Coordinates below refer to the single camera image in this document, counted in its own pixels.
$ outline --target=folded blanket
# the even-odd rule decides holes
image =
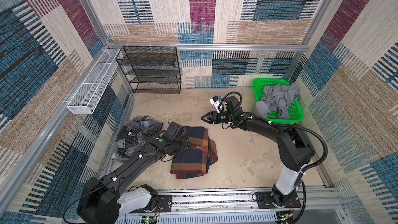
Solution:
[[[177,179],[200,177],[209,171],[211,164],[217,162],[216,143],[209,139],[209,130],[204,127],[186,127],[190,149],[174,156],[170,173]]]

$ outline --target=wire shelf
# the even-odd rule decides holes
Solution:
[[[92,114],[100,101],[113,73],[117,68],[116,58],[122,58],[120,49],[105,50],[84,82],[77,89],[68,109],[74,114]]]
[[[175,47],[122,47],[116,61],[135,93],[181,92]]]

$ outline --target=white wire basket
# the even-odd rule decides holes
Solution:
[[[74,114],[92,114],[94,112],[117,68],[116,58],[122,58],[118,48],[108,48],[102,53],[69,102],[68,109],[71,112]]]

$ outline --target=black metal shelf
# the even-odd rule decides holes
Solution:
[[[123,47],[121,52],[123,58],[117,62],[133,92],[181,92],[180,65],[175,47]]]
[[[130,81],[130,83],[147,82],[147,83],[172,83],[181,82],[181,78],[175,77],[140,77],[139,79],[135,77]]]

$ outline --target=gray clothing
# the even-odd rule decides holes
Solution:
[[[271,111],[279,110],[278,118],[290,119],[287,109],[296,100],[299,92],[300,88],[295,84],[266,86],[263,90],[263,98],[256,102],[254,114],[266,118]]]

